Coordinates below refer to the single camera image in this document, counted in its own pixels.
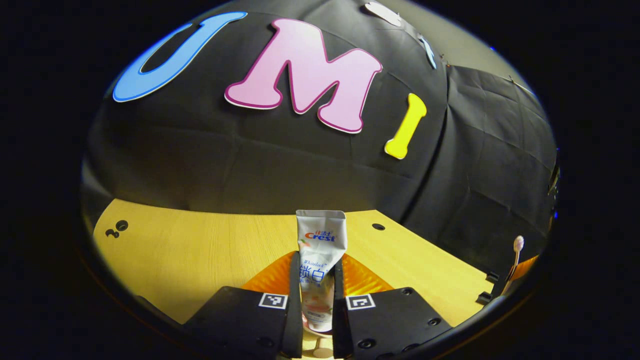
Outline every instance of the black bracket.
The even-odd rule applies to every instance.
[[[491,302],[492,299],[493,295],[489,294],[486,291],[483,291],[482,294],[478,295],[478,299],[476,300],[476,302],[478,304],[487,305]]]
[[[500,281],[500,275],[490,271],[486,274],[486,280],[492,284],[495,284],[496,282]]]
[[[220,288],[184,325],[143,300],[145,307],[193,337],[207,356],[237,354],[235,359],[302,357],[300,253],[291,259],[289,294],[270,294],[231,286]]]
[[[413,288],[345,297],[341,261],[335,279],[334,358],[384,359],[451,329]]]

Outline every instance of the blue letter u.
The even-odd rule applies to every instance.
[[[200,23],[201,28],[193,33],[164,64],[154,70],[142,72],[142,66],[144,66],[156,50],[171,39],[172,36],[190,27],[191,24],[185,24],[176,29],[173,33],[170,33],[149,50],[145,51],[144,54],[127,68],[113,89],[113,99],[117,102],[131,101],[151,94],[162,86],[165,86],[189,65],[202,47],[224,25],[242,19],[245,16],[246,12],[230,12],[204,20]]]

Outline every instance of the toothpaste tube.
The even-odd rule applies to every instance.
[[[297,210],[302,313],[309,329],[332,329],[335,280],[329,270],[347,250],[347,223],[342,211]]]

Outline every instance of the screw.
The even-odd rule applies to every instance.
[[[376,346],[376,340],[373,339],[364,339],[358,343],[359,348],[372,348]]]

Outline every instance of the black fabric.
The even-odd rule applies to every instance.
[[[364,3],[238,1],[195,18],[199,24],[218,13],[248,12],[158,91],[125,103],[106,94],[89,139],[100,181],[119,199],[165,208],[249,214],[378,209],[399,220],[435,153],[446,73],[430,67],[407,32],[363,12]],[[286,73],[276,109],[241,108],[224,99],[226,87],[245,77],[275,34],[271,22],[282,17],[322,29],[330,60],[358,47],[383,64],[369,89],[361,133],[342,133],[317,119],[333,91],[296,114]],[[178,46],[168,42],[149,63],[158,66]],[[399,161],[383,148],[403,120],[409,93],[425,102],[428,114]]]
[[[83,161],[80,199],[83,207],[84,224],[89,233],[93,233],[95,224],[98,223],[100,216],[102,216],[102,213],[114,198],[95,178],[93,170],[86,159]]]
[[[209,11],[167,42],[145,70],[162,64],[213,15],[248,15],[213,36],[168,85],[117,103],[108,91],[89,138],[89,161],[114,197],[164,208],[293,214],[296,209],[377,209],[465,262],[505,276],[512,242],[524,258],[545,244],[554,200],[547,195],[556,146],[533,94],[489,73],[438,62],[432,69],[406,24],[362,9],[366,1],[235,1]],[[329,59],[353,48],[383,64],[355,135],[293,111],[288,73],[273,110],[229,104],[275,34],[278,18],[322,29]],[[437,34],[423,34],[427,38]],[[405,159],[384,153],[407,111],[426,104]]]
[[[524,259],[545,246],[554,137],[539,103],[518,85],[464,67],[447,73],[442,145],[403,225],[504,277],[516,236],[525,238]]]

